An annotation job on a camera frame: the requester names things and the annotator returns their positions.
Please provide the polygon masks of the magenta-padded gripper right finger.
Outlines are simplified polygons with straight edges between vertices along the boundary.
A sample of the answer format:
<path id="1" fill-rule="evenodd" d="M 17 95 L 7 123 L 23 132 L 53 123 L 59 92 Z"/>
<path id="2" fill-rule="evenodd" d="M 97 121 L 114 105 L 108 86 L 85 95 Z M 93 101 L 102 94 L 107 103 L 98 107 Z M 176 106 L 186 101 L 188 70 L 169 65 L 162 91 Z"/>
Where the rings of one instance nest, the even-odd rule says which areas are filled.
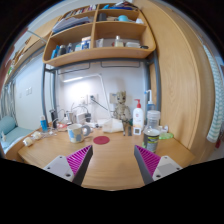
<path id="1" fill-rule="evenodd" d="M 169 156 L 158 156 L 138 145 L 134 146 L 134 156 L 145 185 L 182 169 Z"/>

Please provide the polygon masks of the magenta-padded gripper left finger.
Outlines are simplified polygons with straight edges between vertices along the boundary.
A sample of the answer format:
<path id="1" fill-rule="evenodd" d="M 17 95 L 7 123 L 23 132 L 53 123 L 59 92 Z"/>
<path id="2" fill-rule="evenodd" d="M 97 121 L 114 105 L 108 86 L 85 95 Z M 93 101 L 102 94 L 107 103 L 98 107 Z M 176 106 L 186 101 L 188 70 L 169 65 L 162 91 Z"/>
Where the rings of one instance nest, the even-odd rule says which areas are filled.
<path id="1" fill-rule="evenodd" d="M 57 156 L 44 170 L 81 186 L 92 155 L 93 147 L 89 145 L 68 156 Z"/>

